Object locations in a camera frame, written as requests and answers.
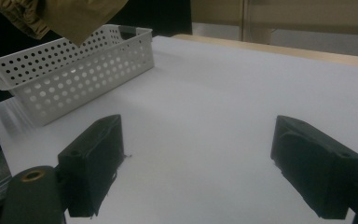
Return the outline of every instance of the garment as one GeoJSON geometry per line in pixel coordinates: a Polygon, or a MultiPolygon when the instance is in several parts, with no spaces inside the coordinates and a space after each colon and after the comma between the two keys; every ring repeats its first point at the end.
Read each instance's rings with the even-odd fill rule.
{"type": "Polygon", "coordinates": [[[80,46],[128,0],[0,0],[0,12],[34,38],[52,30],[80,46]]]}

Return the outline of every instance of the white plastic basket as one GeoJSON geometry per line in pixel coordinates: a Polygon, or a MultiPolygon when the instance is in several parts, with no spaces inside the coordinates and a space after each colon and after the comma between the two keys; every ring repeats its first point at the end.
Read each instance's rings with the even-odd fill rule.
{"type": "Polygon", "coordinates": [[[154,67],[151,41],[150,29],[104,25],[80,47],[62,38],[7,55],[0,90],[47,124],[154,67]]]}

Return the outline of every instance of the table surface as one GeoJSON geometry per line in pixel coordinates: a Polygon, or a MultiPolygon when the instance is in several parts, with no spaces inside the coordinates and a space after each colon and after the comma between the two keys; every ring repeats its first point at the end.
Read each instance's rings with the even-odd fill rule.
{"type": "Polygon", "coordinates": [[[358,152],[358,64],[155,37],[156,66],[44,127],[0,103],[13,175],[57,165],[97,119],[121,114],[126,159],[100,215],[68,223],[351,223],[323,220],[269,157],[275,119],[302,119],[358,152]]]}

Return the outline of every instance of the floor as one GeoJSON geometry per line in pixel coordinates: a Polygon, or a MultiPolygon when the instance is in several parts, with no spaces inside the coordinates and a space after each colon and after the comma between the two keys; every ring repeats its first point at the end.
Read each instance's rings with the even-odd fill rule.
{"type": "MultiPolygon", "coordinates": [[[[240,40],[240,29],[238,26],[193,22],[193,35],[240,40]]],[[[358,56],[358,35],[274,30],[270,44],[358,56]]]]}

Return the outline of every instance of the white table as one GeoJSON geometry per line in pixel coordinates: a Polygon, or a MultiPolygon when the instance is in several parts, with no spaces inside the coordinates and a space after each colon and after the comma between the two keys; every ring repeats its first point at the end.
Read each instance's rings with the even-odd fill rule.
{"type": "Polygon", "coordinates": [[[153,49],[155,68],[45,127],[0,103],[12,174],[57,165],[94,120],[121,114],[132,157],[100,215],[69,223],[351,223],[318,218],[269,153],[277,115],[358,152],[358,66],[167,37],[153,49]]]}

